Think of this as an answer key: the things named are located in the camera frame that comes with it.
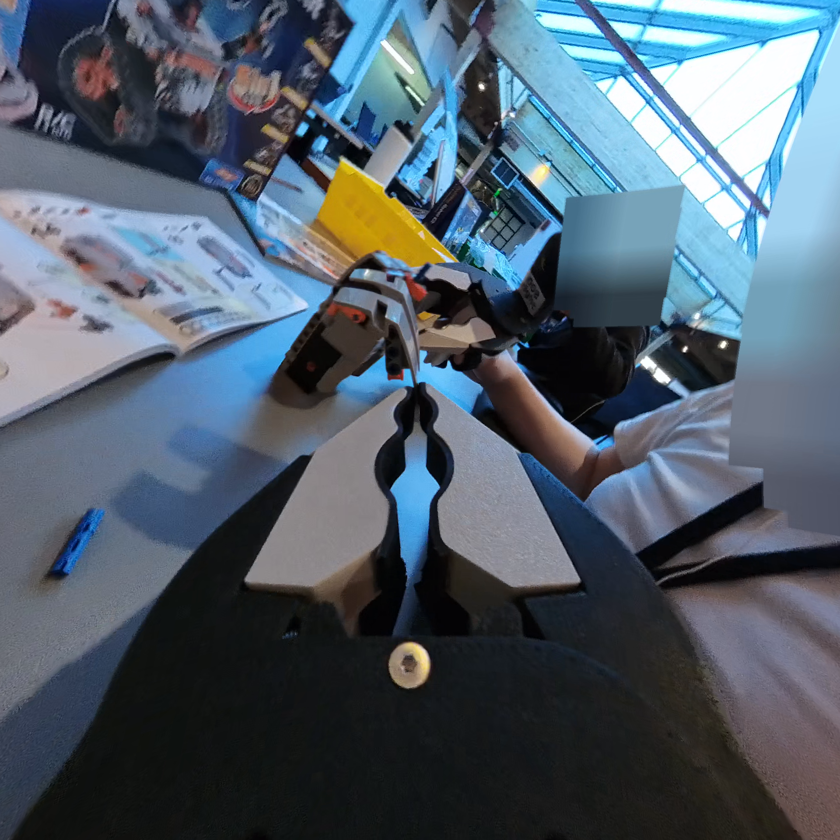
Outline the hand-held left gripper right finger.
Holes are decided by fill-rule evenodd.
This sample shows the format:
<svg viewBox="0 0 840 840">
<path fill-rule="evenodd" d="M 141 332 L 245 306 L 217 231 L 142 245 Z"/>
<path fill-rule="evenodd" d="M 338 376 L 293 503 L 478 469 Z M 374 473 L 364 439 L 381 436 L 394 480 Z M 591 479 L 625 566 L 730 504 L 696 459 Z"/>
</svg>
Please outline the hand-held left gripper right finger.
<svg viewBox="0 0 840 840">
<path fill-rule="evenodd" d="M 470 627 L 506 604 L 579 591 L 519 452 L 431 385 L 420 384 L 417 404 L 438 484 L 417 584 L 431 626 Z"/>
</svg>

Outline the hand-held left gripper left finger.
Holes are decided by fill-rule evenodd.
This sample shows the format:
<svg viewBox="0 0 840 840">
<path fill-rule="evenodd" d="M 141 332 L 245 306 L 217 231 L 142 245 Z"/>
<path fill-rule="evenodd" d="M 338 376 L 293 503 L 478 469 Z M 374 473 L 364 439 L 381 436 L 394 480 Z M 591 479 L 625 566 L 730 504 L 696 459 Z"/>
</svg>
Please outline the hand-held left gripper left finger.
<svg viewBox="0 0 840 840">
<path fill-rule="evenodd" d="M 245 576 L 258 592 L 332 604 L 352 634 L 392 634 L 406 566 L 392 487 L 415 394 L 388 395 L 310 457 Z"/>
</svg>

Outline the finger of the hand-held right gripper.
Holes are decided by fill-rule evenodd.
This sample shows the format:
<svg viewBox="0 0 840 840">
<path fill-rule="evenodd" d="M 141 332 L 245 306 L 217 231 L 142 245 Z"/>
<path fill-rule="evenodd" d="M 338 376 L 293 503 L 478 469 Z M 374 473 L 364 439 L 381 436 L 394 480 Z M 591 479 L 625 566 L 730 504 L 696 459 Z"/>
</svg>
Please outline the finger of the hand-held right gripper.
<svg viewBox="0 0 840 840">
<path fill-rule="evenodd" d="M 465 352 L 470 346 L 497 339 L 495 330 L 483 320 L 469 320 L 465 324 L 426 322 L 418 332 L 420 350 L 452 350 Z"/>
<path fill-rule="evenodd" d="M 475 285 L 467 269 L 459 263 L 427 264 L 418 271 L 418 284 L 429 293 L 467 293 Z"/>
</svg>

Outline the grey toy robot model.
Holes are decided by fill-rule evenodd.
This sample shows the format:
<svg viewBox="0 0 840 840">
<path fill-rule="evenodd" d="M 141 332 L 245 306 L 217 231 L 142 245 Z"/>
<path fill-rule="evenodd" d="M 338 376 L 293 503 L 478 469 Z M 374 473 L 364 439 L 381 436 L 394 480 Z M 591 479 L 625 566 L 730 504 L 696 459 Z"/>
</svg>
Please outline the grey toy robot model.
<svg viewBox="0 0 840 840">
<path fill-rule="evenodd" d="M 418 384 L 417 316 L 428 306 L 422 276 L 383 252 L 356 260 L 293 341 L 268 394 L 292 407 L 317 405 L 340 383 L 383 360 L 391 381 Z"/>
</svg>

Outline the blue connector pin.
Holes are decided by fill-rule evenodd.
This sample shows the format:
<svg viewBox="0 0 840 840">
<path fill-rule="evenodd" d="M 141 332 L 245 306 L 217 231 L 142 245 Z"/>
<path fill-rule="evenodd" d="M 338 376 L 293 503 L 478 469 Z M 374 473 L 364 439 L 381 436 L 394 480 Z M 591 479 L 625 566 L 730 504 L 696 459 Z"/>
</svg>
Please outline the blue connector pin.
<svg viewBox="0 0 840 840">
<path fill-rule="evenodd" d="M 88 509 L 81 516 L 51 564 L 48 571 L 49 577 L 63 578 L 74 571 L 79 560 L 87 551 L 93 535 L 101 526 L 105 513 L 105 510 L 95 507 Z"/>
</svg>

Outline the person's right forearm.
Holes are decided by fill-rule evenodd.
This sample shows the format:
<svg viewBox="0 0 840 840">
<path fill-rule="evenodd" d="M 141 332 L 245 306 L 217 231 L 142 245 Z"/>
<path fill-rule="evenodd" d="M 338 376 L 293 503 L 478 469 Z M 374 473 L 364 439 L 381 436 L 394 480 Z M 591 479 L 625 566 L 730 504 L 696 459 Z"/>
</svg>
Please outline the person's right forearm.
<svg viewBox="0 0 840 840">
<path fill-rule="evenodd" d="M 616 448 L 599 449 L 558 414 L 508 353 L 482 358 L 467 375 L 523 450 L 579 499 L 624 470 Z"/>
</svg>

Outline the grey desk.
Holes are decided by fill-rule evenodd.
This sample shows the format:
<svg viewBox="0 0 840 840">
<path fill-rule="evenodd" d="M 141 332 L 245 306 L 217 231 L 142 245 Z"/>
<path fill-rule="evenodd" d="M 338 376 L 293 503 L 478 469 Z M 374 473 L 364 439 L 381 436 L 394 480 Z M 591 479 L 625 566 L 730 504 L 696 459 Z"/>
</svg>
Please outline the grey desk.
<svg viewBox="0 0 840 840">
<path fill-rule="evenodd" d="M 268 389 L 305 318 L 124 373 L 2 429 L 2 838 L 478 838 L 442 704 L 390 633 L 244 586 L 297 457 L 393 392 Z M 105 510 L 66 577 L 48 571 Z"/>
</svg>

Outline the blue robot kit box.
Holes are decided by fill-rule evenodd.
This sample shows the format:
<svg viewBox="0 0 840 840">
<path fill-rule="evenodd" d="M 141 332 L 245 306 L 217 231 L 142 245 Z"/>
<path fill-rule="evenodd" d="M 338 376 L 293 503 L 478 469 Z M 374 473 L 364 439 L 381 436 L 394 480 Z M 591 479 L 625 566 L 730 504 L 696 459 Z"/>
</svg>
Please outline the blue robot kit box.
<svg viewBox="0 0 840 840">
<path fill-rule="evenodd" d="M 429 210 L 423 225 L 451 254 L 456 255 L 490 215 L 490 207 L 456 179 Z"/>
<path fill-rule="evenodd" d="M 334 1 L 1 6 L 2 124 L 250 201 L 354 27 Z"/>
</svg>

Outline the yellow plastic bin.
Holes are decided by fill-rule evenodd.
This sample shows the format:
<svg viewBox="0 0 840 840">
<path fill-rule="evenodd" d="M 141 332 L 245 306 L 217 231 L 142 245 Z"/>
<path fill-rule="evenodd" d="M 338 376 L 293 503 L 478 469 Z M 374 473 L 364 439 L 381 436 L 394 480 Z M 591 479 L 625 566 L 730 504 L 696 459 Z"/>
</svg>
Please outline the yellow plastic bin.
<svg viewBox="0 0 840 840">
<path fill-rule="evenodd" d="M 345 159 L 339 162 L 317 222 L 354 257 L 381 251 L 410 267 L 456 261 L 404 205 Z"/>
</svg>

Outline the printed sticker sheet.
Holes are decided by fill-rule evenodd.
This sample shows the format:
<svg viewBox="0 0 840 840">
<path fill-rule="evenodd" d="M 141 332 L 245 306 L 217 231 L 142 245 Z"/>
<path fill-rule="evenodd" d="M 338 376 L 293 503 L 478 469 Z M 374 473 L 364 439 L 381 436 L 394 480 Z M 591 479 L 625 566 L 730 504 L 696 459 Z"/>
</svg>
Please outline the printed sticker sheet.
<svg viewBox="0 0 840 840">
<path fill-rule="evenodd" d="M 293 268 L 330 286 L 338 282 L 355 261 L 331 240 L 268 198 L 258 200 L 254 219 L 249 225 L 258 248 L 268 261 Z"/>
</svg>

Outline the person's white shirt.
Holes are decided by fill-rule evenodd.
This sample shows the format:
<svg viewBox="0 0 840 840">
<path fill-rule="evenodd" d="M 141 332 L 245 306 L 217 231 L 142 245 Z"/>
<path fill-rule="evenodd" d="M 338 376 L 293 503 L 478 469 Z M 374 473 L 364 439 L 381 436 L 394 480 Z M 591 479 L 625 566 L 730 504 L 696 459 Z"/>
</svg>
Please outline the person's white shirt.
<svg viewBox="0 0 840 840">
<path fill-rule="evenodd" d="M 587 506 L 634 552 L 761 481 L 729 465 L 733 383 L 617 425 Z M 665 592 L 742 751 L 802 838 L 838 838 L 838 570 Z"/>
</svg>

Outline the white instruction booklet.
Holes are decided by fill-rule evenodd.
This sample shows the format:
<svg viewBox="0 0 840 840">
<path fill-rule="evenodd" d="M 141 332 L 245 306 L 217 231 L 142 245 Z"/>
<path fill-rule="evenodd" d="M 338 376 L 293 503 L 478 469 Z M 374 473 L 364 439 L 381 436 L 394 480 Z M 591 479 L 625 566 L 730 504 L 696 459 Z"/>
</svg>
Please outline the white instruction booklet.
<svg viewBox="0 0 840 840">
<path fill-rule="evenodd" d="M 307 308 L 206 217 L 2 190 L 1 425 Z"/>
</svg>

